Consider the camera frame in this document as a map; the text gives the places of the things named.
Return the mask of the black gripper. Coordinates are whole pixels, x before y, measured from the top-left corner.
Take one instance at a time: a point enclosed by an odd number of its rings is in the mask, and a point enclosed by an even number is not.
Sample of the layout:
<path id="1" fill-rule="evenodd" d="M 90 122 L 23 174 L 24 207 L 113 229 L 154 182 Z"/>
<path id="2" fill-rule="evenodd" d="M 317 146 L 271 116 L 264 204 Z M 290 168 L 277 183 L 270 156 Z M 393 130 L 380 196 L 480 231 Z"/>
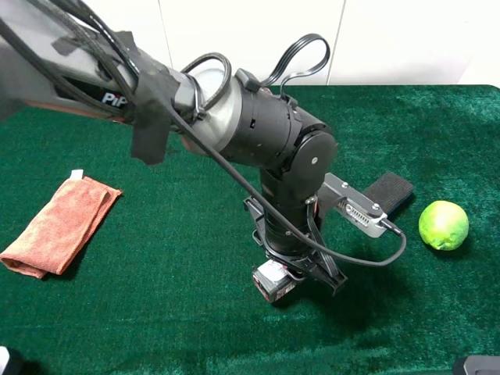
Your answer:
<path id="1" fill-rule="evenodd" d="M 316 196 L 328 168 L 321 166 L 293 166 L 288 171 L 260 170 L 262 196 L 288 222 L 307 238 L 323 245 L 320 235 L 321 219 L 317 214 Z M 347 277 L 338 268 L 331 255 L 319 252 L 298 239 L 268 209 L 257 220 L 257 235 L 266 254 L 296 273 L 310 273 L 336 295 Z"/>

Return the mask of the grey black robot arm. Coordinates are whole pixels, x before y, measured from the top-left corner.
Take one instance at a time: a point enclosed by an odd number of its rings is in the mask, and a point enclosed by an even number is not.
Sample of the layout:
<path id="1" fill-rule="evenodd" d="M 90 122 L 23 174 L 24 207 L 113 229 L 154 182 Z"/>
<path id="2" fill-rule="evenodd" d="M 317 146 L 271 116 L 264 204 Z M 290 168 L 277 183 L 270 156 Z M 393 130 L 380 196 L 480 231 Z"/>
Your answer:
<path id="1" fill-rule="evenodd" d="M 115 32 L 82 1 L 1 4 L 1 114 L 21 105 L 113 120 L 132 127 L 131 154 L 164 160 L 180 134 L 194 153 L 219 163 L 249 193 L 246 209 L 267 261 L 255 285 L 274 301 L 306 278 L 338 289 L 339 255 L 320 234 L 320 190 L 338 145 L 331 129 L 269 82 L 234 70 L 216 52 L 218 70 L 173 70 L 129 32 Z"/>

